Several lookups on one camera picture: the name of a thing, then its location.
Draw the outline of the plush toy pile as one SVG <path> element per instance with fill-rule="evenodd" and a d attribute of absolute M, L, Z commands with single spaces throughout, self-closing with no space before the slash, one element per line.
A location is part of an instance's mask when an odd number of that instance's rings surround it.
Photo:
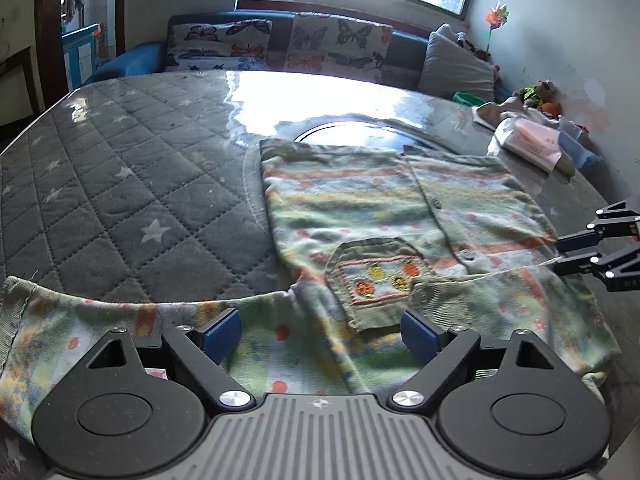
<path fill-rule="evenodd" d="M 516 90 L 516 96 L 525 106 L 539 110 L 549 118 L 558 119 L 562 106 L 555 99 L 556 88 L 550 79 L 538 79 L 532 86 Z"/>

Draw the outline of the blue small cabinet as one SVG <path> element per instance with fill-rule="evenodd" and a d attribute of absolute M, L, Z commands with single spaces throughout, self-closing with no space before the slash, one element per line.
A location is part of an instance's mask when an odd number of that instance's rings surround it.
<path fill-rule="evenodd" d="M 96 38 L 101 25 L 93 23 L 62 35 L 63 55 L 68 90 L 83 86 L 96 68 Z"/>

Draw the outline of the beige folded cloth pile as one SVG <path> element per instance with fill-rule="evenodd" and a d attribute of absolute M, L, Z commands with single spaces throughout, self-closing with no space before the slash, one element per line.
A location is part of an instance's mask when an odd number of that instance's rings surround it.
<path fill-rule="evenodd" d="M 558 130 L 560 119 L 549 118 L 545 114 L 542 114 L 539 110 L 535 110 L 534 108 L 525 106 L 515 96 L 512 96 L 512 98 L 507 99 L 501 104 L 487 102 L 482 106 L 473 106 L 472 116 L 474 122 L 476 122 L 480 126 L 490 129 L 492 132 L 495 132 L 499 122 L 508 117 L 525 118 L 531 120 L 532 122 L 536 122 L 537 124 L 541 124 L 543 126 L 547 126 L 556 130 Z M 579 169 L 576 169 L 574 167 L 570 156 L 568 156 L 563 151 L 562 158 L 556 165 L 555 170 L 558 170 L 561 174 L 565 174 L 570 178 L 573 177 L 575 171 Z"/>

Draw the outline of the colourful patterned baby garment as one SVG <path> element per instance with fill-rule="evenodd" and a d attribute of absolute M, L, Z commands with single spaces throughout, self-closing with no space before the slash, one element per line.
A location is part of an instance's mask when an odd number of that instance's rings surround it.
<path fill-rule="evenodd" d="M 28 165 L 1 206 L 1 416 L 32 413 L 112 327 L 152 338 L 237 308 L 251 392 L 386 393 L 418 368 L 407 309 L 528 328 L 586 382 L 620 351 L 555 230 L 500 160 L 265 140 L 258 204 L 177 156 Z"/>

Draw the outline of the butterfly print cushion left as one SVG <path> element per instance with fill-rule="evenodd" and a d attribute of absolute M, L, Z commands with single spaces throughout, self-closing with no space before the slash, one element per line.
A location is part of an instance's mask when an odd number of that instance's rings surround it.
<path fill-rule="evenodd" d="M 267 54 L 272 21 L 172 25 L 166 49 L 166 72 L 269 70 Z"/>

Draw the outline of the clear plastic storage box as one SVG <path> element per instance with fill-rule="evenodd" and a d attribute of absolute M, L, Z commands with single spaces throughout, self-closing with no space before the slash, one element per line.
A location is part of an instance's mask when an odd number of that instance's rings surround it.
<path fill-rule="evenodd" d="M 576 169 L 582 170 L 600 165 L 602 157 L 594 151 L 585 129 L 572 120 L 560 116 L 558 130 L 560 147 L 570 156 Z"/>

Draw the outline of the grey pillow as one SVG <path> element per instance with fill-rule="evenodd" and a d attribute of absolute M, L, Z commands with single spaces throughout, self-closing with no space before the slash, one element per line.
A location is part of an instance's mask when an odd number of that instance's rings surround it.
<path fill-rule="evenodd" d="M 443 99 L 465 92 L 483 102 L 492 101 L 495 69 L 461 47 L 457 34 L 444 23 L 428 37 L 418 90 Z"/>

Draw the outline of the pink packaged folded clothes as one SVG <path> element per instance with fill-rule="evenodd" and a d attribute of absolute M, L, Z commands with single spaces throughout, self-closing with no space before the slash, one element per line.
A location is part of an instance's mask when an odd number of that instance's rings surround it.
<path fill-rule="evenodd" d="M 526 162 L 551 174 L 561 160 L 558 130 L 525 118 L 504 118 L 494 132 L 498 144 Z"/>

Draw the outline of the green plastic basin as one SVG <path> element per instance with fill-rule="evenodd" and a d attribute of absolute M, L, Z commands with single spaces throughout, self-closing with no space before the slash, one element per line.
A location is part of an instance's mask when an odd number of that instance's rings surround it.
<path fill-rule="evenodd" d="M 464 104 L 466 106 L 482 106 L 486 103 L 486 100 L 479 98 L 478 96 L 474 96 L 472 93 L 462 91 L 454 92 L 452 100 L 458 104 Z"/>

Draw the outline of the butterfly print cushion right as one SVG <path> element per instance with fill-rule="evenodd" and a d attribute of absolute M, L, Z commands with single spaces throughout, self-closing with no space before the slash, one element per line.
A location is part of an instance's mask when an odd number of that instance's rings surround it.
<path fill-rule="evenodd" d="M 390 25 L 320 13 L 274 12 L 268 64 L 284 72 L 380 82 Z"/>

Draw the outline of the butterfly print cushion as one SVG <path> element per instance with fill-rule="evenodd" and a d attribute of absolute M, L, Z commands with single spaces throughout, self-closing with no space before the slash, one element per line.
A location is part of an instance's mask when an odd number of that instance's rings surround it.
<path fill-rule="evenodd" d="M 166 49 L 166 72 L 269 70 L 267 54 L 272 21 L 172 25 Z"/>
<path fill-rule="evenodd" d="M 380 82 L 390 25 L 320 13 L 274 12 L 268 64 L 284 72 Z"/>

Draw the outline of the blue sofa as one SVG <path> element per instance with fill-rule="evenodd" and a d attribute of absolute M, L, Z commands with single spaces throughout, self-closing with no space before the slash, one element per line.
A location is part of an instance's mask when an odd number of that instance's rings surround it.
<path fill-rule="evenodd" d="M 495 99 L 499 71 L 448 24 L 420 37 L 350 16 L 229 11 L 174 16 L 166 39 L 139 44 L 90 79 L 202 70 L 329 75 L 481 103 Z"/>

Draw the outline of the colourful pinwheel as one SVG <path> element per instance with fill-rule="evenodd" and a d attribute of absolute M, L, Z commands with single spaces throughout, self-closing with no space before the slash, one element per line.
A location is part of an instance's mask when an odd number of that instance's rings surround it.
<path fill-rule="evenodd" d="M 486 36 L 486 53 L 490 52 L 491 38 L 495 30 L 504 26 L 509 19 L 509 8 L 506 3 L 497 2 L 485 15 L 485 22 L 488 24 Z"/>

